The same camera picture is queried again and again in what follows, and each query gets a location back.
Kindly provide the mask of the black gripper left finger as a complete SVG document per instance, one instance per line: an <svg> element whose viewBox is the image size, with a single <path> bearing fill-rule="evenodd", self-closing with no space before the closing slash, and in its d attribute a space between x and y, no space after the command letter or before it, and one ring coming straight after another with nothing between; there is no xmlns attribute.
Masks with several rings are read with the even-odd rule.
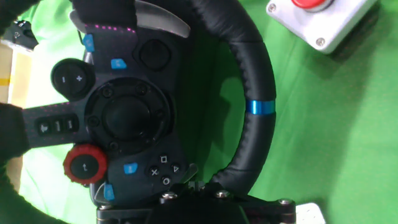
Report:
<svg viewBox="0 0 398 224"><path fill-rule="evenodd" d="M96 214L97 224L123 224L123 223L175 223L171 213L155 214L158 205L164 205L175 199L186 196L186 191L165 191L141 200L136 205L126 207L98 208Z"/></svg>

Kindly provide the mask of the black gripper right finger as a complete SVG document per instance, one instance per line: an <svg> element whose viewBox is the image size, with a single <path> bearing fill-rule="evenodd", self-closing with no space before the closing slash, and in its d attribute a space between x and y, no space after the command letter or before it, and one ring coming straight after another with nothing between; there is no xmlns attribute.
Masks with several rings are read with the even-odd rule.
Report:
<svg viewBox="0 0 398 224"><path fill-rule="evenodd" d="M227 190L219 190L214 197L220 202L231 202L242 209L246 223L294 224L295 202L282 198L276 201L265 201L249 195L236 195Z"/></svg>

